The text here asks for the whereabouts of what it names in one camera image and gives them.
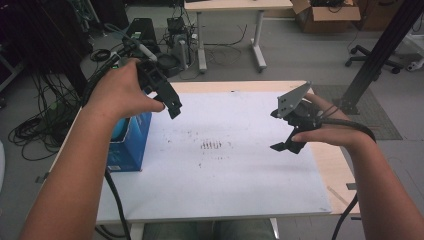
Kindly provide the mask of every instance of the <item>gray floor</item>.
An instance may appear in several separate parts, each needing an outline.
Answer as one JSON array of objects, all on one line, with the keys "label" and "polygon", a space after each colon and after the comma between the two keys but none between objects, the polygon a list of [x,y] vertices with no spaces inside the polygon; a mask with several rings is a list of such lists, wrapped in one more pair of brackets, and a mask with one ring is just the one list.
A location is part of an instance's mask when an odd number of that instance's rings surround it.
[{"label": "gray floor", "polygon": [[[172,13],[163,13],[164,10],[156,13],[155,9],[130,8],[128,16],[130,19],[146,17],[147,13],[153,12],[156,34],[160,39],[164,31],[163,19]],[[353,63],[349,68],[344,66],[349,56],[348,45],[361,44],[371,49],[381,34],[357,32],[353,27],[339,34],[304,34],[293,19],[267,19],[263,25],[260,45],[268,68],[258,73],[249,47],[253,32],[254,26],[248,26],[246,37],[234,46],[241,55],[230,48],[212,49],[213,56],[219,63],[211,60],[206,74],[198,75],[194,64],[188,71],[170,81],[309,80],[314,84],[349,85],[361,63]],[[93,37],[95,49],[110,48],[119,43],[118,37],[113,34],[106,38],[96,35]],[[209,43],[230,43],[241,37],[241,31],[237,26],[207,27],[205,37]],[[408,65],[411,61],[419,60],[420,56],[401,45],[393,59]],[[95,65],[85,60],[81,67],[88,76]],[[373,82],[370,89],[403,137],[400,141],[379,141],[378,144],[406,190],[424,213],[424,69],[415,72],[402,70],[394,75],[390,73],[390,68],[384,67],[379,80]],[[12,240],[17,239],[25,216],[41,187],[35,182],[36,178],[49,170],[54,158],[37,162],[25,161],[21,157],[21,148],[7,140],[8,133],[14,127],[38,111],[37,92],[31,79],[21,74],[2,94],[6,97],[8,106],[0,110],[0,139],[6,154],[6,172],[0,193],[0,238]],[[42,156],[45,154],[42,149],[40,143],[34,143],[28,153]],[[337,216],[278,219],[281,239],[329,239],[337,219]],[[209,226],[209,222],[200,224],[203,239],[209,239]],[[112,229],[120,231],[119,226]],[[97,234],[94,238],[102,239]],[[364,239],[361,222],[347,219],[339,239]]]}]

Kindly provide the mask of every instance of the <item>black handheld controller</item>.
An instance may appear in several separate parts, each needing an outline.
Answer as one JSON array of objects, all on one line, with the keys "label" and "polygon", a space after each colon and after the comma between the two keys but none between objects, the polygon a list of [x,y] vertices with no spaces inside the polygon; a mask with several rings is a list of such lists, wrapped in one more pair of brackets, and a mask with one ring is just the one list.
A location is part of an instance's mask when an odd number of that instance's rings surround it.
[{"label": "black handheld controller", "polygon": [[157,93],[154,99],[165,104],[171,119],[181,113],[182,104],[178,94],[168,82],[166,76],[156,67],[155,63],[151,61],[137,63],[137,76],[141,89],[147,95],[151,92]]},{"label": "black handheld controller", "polygon": [[[312,103],[302,100],[292,112],[283,117],[283,119],[287,121],[290,126],[294,126],[290,136],[287,138],[286,142],[274,144],[271,146],[271,148],[279,152],[289,150],[292,153],[298,154],[306,143],[293,142],[291,138],[297,133],[320,128],[322,124],[316,118],[318,112],[319,109],[317,109]],[[271,116],[279,118],[277,114],[278,109],[274,110],[271,113]]]}]

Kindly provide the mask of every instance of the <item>office chair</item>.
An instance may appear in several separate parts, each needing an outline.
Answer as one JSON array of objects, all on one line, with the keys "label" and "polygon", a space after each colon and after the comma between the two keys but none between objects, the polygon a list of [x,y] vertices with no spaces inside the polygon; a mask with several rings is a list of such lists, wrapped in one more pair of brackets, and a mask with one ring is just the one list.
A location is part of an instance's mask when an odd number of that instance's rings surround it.
[{"label": "office chair", "polygon": [[[365,49],[364,47],[362,47],[360,45],[356,45],[354,48],[352,48],[350,50],[350,53],[355,54],[357,51],[363,53],[365,56],[350,57],[349,60],[347,60],[347,62],[345,63],[346,67],[350,67],[350,65],[352,65],[352,62],[354,62],[354,61],[365,61],[368,58],[368,55],[371,54],[370,51],[368,51],[367,49]],[[395,63],[395,62],[390,61],[390,60],[387,60],[384,64],[386,64],[387,66],[393,67],[392,71],[391,71],[393,74],[398,74],[400,72],[400,70],[403,69],[403,65],[401,65],[399,63]]]}]

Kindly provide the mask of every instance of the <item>hand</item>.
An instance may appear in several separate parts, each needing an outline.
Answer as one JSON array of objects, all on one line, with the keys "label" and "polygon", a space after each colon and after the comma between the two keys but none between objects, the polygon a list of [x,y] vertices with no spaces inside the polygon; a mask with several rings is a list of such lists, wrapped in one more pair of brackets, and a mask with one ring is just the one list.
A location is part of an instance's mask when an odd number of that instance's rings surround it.
[{"label": "hand", "polygon": [[162,111],[165,108],[163,103],[149,98],[140,89],[136,68],[138,61],[132,58],[125,66],[109,70],[97,84],[84,108],[114,121],[141,112]]},{"label": "hand", "polygon": [[[331,113],[333,110],[330,108],[334,108],[335,106],[321,97],[307,93],[305,95],[305,99],[309,100],[313,104],[317,105],[323,111],[329,109],[328,113]],[[342,120],[350,120],[341,110],[337,109],[329,118],[334,119],[342,119]],[[293,136],[293,142],[323,142],[328,143],[335,146],[343,146],[346,148],[353,147],[355,143],[361,141],[361,139],[370,139],[366,134],[357,131],[350,127],[339,126],[339,125],[326,125],[323,124],[321,128],[313,130],[301,132]]]}]

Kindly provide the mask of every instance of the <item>white tabletop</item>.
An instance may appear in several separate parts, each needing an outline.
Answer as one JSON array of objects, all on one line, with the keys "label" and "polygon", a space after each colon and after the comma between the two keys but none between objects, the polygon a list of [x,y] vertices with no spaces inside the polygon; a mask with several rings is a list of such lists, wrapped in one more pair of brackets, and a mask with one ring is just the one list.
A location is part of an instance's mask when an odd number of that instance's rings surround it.
[{"label": "white tabletop", "polygon": [[[332,211],[316,161],[269,146],[293,127],[270,113],[284,92],[180,93],[154,114],[142,172],[113,173],[130,222],[313,215]],[[105,183],[97,222],[117,221]]]}]

